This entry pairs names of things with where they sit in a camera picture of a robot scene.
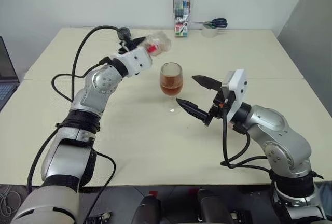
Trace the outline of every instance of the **black cable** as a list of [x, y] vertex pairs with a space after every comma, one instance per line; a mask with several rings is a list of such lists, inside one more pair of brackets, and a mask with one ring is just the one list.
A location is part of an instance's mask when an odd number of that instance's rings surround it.
[[79, 57], [79, 54], [81, 53], [82, 51], [82, 48], [84, 46], [84, 44], [86, 43], [86, 41], [88, 40], [88, 38], [96, 31], [98, 30], [103, 30], [103, 29], [110, 29], [110, 30], [115, 30], [117, 32], [120, 32], [123, 37], [124, 37], [124, 40], [126, 42], [130, 41], [130, 38], [120, 29], [114, 27], [114, 26], [110, 26], [110, 25], [103, 25], [103, 26], [98, 26], [96, 28], [93, 28], [83, 39], [82, 43], [80, 44], [77, 52], [76, 52], [76, 55], [75, 55], [75, 59], [74, 59], [74, 63], [73, 63], [73, 69], [72, 69], [72, 101], [74, 100], [74, 96], [75, 96], [75, 71], [76, 71], [76, 65], [77, 65], [77, 61], [78, 61], [78, 57]]
[[262, 171], [266, 171], [269, 173], [269, 170], [264, 168], [264, 167], [260, 167], [260, 166], [255, 166], [255, 165], [245, 165], [248, 162], [257, 160], [257, 159], [267, 159], [266, 156], [256, 156], [256, 157], [252, 157], [252, 158], [248, 158], [245, 159], [239, 163], [236, 164], [230, 164], [231, 161], [239, 158], [240, 156], [242, 156], [249, 148], [250, 145], [250, 135], [249, 133], [246, 133], [246, 137], [247, 137], [247, 142], [244, 146], [244, 148], [235, 156], [233, 156], [232, 158], [228, 158], [228, 154], [227, 154], [227, 111], [225, 109], [223, 109], [223, 155], [224, 155], [224, 161], [221, 162], [220, 164], [222, 166], [227, 166], [230, 169], [234, 169], [236, 167], [242, 167], [242, 168], [251, 168], [251, 169], [258, 169], [258, 170], [262, 170]]
[[[75, 77], [76, 78], [84, 78], [84, 77], [86, 77], [86, 75], [89, 73], [89, 72], [91, 72], [92, 70], [94, 70], [95, 68], [97, 68], [98, 66], [100, 66], [101, 64], [100, 63], [98, 63], [98, 64], [96, 64], [96, 65], [93, 65], [91, 68], [89, 68], [88, 70], [86, 70], [85, 71], [85, 73], [83, 74], [83, 75], [75, 75]], [[69, 97], [67, 97], [65, 94], [63, 94], [62, 92], [60, 92], [59, 91], [59, 89], [57, 89], [57, 87], [56, 87], [56, 84], [55, 84], [55, 82], [56, 82], [56, 79], [58, 78], [58, 77], [60, 77], [60, 76], [71, 76], [72, 74], [57, 74], [57, 75], [55, 75], [53, 78], [52, 78], [52, 81], [51, 81], [51, 85], [52, 85], [52, 88], [54, 89], [54, 91], [56, 92], [56, 93], [58, 93], [61, 97], [63, 97], [63, 98], [65, 98], [66, 100], [68, 100], [68, 101], [70, 101], [70, 102], [72, 102], [72, 99], [70, 99]]]
[[33, 163], [31, 165], [30, 171], [29, 171], [29, 175], [27, 176], [27, 182], [26, 182], [26, 191], [27, 191], [27, 195], [29, 195], [32, 192], [32, 177], [33, 177], [33, 173], [35, 172], [36, 166], [37, 166], [37, 162], [40, 158], [40, 156], [42, 155], [45, 147], [47, 146], [47, 144], [51, 141], [51, 139], [54, 137], [54, 135], [56, 135], [56, 133], [58, 132], [58, 128], [56, 128], [51, 135], [49, 135], [49, 137], [45, 140], [45, 142], [43, 143], [43, 145], [40, 147], [35, 159], [33, 160]]
[[104, 155], [104, 154], [102, 154], [102, 153], [100, 153], [100, 152], [98, 152], [98, 151], [97, 151], [97, 155], [99, 155], [99, 156], [101, 156], [101, 157], [104, 157], [104, 158], [107, 158], [108, 160], [110, 160], [110, 161], [112, 162], [112, 164], [113, 164], [113, 172], [112, 172], [112, 174], [110, 175], [110, 177], [109, 177], [109, 179], [107, 180], [107, 182], [104, 184], [104, 186], [103, 186], [103, 187], [101, 188], [101, 190], [98, 192], [97, 196], [95, 197], [95, 199], [94, 199], [92, 205], [90, 206], [90, 208], [89, 208], [89, 210], [88, 210], [88, 212], [87, 212], [87, 215], [86, 215], [85, 218], [84, 218], [83, 224], [87, 221], [87, 219], [88, 219], [89, 215], [91, 214], [91, 211], [93, 210], [93, 208], [94, 208], [96, 202], [98, 201], [100, 195], [102, 194], [102, 192], [104, 191], [104, 189], [107, 187], [107, 185], [109, 184], [109, 182], [112, 180], [112, 178], [113, 178], [113, 176], [114, 176], [114, 174], [115, 174], [115, 170], [116, 170], [116, 164], [115, 164], [115, 161], [113, 160], [113, 158], [111, 158], [111, 157], [109, 157], [109, 156], [107, 156], [107, 155]]

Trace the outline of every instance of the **tape roll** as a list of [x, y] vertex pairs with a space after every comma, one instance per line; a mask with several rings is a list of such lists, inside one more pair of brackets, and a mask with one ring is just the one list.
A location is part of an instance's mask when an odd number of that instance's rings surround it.
[[211, 24], [203, 24], [202, 35], [208, 38], [215, 37], [218, 34], [218, 28]]

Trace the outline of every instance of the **laptop screen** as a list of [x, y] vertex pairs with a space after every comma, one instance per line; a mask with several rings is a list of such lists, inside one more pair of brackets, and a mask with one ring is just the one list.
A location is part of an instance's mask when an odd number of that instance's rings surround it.
[[0, 80], [17, 80], [5, 43], [0, 37]]

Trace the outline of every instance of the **white wall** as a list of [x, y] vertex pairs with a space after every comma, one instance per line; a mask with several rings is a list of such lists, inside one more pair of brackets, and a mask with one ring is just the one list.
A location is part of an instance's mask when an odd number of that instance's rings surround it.
[[[190, 19], [226, 17], [230, 29], [272, 29], [278, 36], [297, 2], [192, 0]], [[27, 71], [60, 28], [100, 24], [172, 28], [172, 0], [0, 0], [0, 35], [18, 73]]]

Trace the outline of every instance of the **gray wall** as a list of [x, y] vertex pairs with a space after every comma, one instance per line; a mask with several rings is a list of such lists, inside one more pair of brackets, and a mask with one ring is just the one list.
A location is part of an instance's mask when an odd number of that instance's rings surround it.
[[[192, 0], [190, 19], [226, 17], [230, 29], [272, 29], [277, 36], [297, 2]], [[27, 71], [60, 28], [102, 24], [172, 28], [172, 0], [0, 0], [0, 35], [18, 73]]]
[[332, 0], [299, 0], [278, 40], [332, 115]]

